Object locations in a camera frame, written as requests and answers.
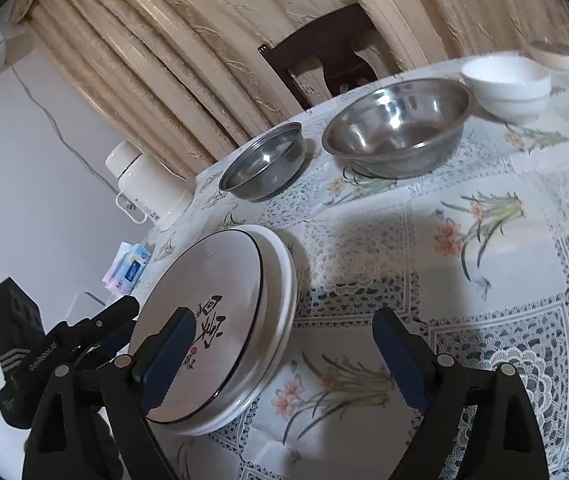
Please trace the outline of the black-rimmed white decorated plate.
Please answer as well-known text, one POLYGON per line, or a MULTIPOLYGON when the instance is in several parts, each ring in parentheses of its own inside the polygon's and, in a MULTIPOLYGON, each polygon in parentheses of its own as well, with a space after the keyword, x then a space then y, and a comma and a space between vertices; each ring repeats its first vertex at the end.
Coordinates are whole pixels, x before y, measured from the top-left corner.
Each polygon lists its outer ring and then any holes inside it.
POLYGON ((183 422, 222 394, 264 324, 267 297, 263 255, 248 233, 207 235, 178 257, 152 289, 129 344, 136 352, 181 307, 194 314, 187 349, 168 352, 162 375, 170 386, 150 409, 151 422, 183 422))

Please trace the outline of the small steel bowl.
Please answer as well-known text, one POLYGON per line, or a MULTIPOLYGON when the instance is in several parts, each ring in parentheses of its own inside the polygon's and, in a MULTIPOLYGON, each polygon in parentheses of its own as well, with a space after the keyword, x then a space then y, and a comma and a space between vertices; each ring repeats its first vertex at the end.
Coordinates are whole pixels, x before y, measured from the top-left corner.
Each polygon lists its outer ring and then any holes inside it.
POLYGON ((280 125, 252 141, 231 162, 219 179, 219 191, 259 202, 284 188, 299 173, 306 155, 301 123, 280 125))

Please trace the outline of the large steel bowl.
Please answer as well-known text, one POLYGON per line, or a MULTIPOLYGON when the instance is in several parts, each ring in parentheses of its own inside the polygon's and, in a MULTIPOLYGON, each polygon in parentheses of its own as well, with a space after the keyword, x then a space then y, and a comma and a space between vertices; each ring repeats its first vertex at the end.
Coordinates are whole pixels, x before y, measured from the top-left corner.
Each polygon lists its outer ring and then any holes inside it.
POLYGON ((474 107, 471 90, 456 80, 390 84, 341 110, 322 147, 375 178, 419 177, 447 162, 474 107))

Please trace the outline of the small white ceramic bowl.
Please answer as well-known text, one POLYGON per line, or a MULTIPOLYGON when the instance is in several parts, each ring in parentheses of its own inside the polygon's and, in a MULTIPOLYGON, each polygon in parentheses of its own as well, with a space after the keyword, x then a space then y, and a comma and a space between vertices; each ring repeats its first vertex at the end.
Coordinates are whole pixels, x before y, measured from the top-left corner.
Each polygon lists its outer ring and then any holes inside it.
POLYGON ((481 56, 465 63, 461 75, 478 104, 501 122, 533 122, 551 96, 551 72, 522 55, 481 56))

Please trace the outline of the tissue pack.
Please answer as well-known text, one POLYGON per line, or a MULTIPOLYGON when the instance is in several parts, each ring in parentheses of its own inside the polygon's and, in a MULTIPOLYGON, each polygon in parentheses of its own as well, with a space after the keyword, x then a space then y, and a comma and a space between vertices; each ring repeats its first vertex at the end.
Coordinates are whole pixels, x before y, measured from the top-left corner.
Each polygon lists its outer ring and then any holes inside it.
POLYGON ((129 295, 151 260, 151 253, 141 244, 121 242, 115 258, 102 278, 106 290, 121 297, 129 295))

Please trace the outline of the floral lace tablecloth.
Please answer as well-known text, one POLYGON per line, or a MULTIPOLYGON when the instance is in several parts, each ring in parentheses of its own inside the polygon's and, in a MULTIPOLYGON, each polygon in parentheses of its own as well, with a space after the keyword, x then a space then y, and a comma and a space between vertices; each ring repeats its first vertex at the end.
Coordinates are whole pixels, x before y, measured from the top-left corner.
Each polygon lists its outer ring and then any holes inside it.
POLYGON ((187 213, 154 234, 146 296, 188 246, 233 226, 275 231, 298 284, 289 347, 233 422, 205 437, 156 434, 182 479, 385 479, 417 430, 371 334, 393 308, 462 364, 516 367, 550 476, 569 479, 569 72, 528 126, 475 114, 426 176, 377 180, 315 145, 281 194, 246 203, 203 171, 187 213))

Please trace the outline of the cream thermos jug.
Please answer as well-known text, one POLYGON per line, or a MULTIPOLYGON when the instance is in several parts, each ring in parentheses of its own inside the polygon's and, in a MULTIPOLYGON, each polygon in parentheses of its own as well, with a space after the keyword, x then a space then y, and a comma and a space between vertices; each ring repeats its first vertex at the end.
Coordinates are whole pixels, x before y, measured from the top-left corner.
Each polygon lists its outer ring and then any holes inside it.
POLYGON ((132 142, 118 144, 106 168, 117 180, 116 207, 135 224, 150 220, 165 232, 192 204, 196 181, 174 174, 132 142))

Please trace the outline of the beige curtain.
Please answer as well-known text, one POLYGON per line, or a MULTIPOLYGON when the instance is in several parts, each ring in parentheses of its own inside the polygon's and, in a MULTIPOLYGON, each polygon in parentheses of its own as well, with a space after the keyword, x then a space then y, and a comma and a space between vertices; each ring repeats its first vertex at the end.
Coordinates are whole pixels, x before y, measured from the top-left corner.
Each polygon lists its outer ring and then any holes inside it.
POLYGON ((365 30, 348 44, 379 79, 569 36, 561 0, 15 0, 11 18, 129 140, 193 176, 329 99, 315 55, 290 84, 266 55, 352 4, 365 30))

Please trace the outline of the glass electric kettle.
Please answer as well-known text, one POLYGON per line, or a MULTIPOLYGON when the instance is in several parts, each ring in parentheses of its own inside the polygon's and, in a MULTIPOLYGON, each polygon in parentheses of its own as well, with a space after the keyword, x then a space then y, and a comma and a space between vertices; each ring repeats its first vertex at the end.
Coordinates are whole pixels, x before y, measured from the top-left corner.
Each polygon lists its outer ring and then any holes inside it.
POLYGON ((569 70, 569 2, 513 0, 528 54, 554 70, 569 70))

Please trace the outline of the dark wooden chair back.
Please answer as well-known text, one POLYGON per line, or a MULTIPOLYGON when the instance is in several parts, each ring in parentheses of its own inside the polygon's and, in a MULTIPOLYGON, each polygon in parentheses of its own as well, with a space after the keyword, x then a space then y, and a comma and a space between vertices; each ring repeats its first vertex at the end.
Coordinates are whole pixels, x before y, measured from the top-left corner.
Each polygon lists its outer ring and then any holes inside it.
POLYGON ((309 110, 309 99, 293 78, 291 68, 306 58, 316 58, 322 66, 323 79, 331 96, 370 84, 377 80, 377 75, 372 66, 354 51, 350 39, 373 29, 373 21, 365 10, 358 3, 353 3, 316 18, 274 48, 262 44, 258 52, 301 108, 309 110))

